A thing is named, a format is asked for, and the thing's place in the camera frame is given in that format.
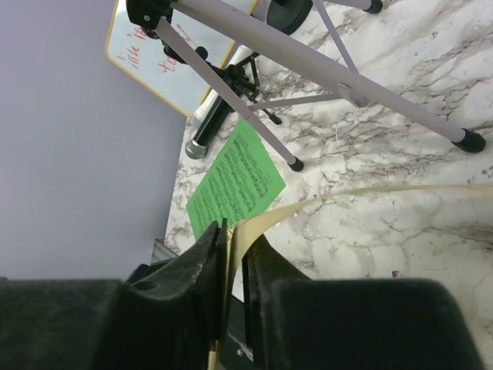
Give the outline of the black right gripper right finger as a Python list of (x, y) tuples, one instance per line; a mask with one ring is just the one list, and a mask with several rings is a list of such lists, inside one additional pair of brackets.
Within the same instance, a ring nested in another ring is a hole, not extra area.
[(482, 369), (456, 300), (425, 279), (313, 280), (259, 237), (242, 260), (259, 369)]

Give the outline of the yellow sheet music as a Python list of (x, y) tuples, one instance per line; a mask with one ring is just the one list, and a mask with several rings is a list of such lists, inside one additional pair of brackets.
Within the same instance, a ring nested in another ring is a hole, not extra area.
[(492, 186), (383, 185), (327, 193), (229, 228), (231, 295), (243, 299), (240, 259), (266, 236), (316, 280), (423, 278), (457, 301), (492, 367)]

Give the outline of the black round-base mic stand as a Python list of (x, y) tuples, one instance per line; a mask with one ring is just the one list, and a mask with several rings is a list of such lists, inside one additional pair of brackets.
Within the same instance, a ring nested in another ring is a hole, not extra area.
[(287, 35), (302, 26), (312, 9), (311, 0), (273, 0), (267, 8), (267, 24)]

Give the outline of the black tripod mic stand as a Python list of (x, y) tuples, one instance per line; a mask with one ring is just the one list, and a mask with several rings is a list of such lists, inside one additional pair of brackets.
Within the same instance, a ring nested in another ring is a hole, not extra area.
[[(258, 103), (257, 97), (260, 93), (260, 80), (256, 66), (258, 55), (252, 49), (240, 45), (222, 69), (213, 66), (213, 70), (219, 73), (222, 80), (238, 96), (245, 96), (252, 103)], [(210, 88), (206, 98), (192, 115), (191, 122), (195, 127), (202, 124), (218, 99), (220, 99), (218, 93)]]

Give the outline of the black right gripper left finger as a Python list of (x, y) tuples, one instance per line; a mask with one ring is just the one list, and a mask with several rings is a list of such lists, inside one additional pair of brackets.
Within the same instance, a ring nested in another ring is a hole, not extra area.
[(1, 283), (3, 369), (214, 369), (226, 222), (120, 280)]

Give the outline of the green sheet music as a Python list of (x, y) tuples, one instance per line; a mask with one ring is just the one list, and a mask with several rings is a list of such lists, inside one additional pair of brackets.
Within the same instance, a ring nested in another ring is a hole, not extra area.
[(193, 236), (224, 218), (231, 226), (266, 211), (286, 184), (256, 130), (236, 124), (186, 205)]

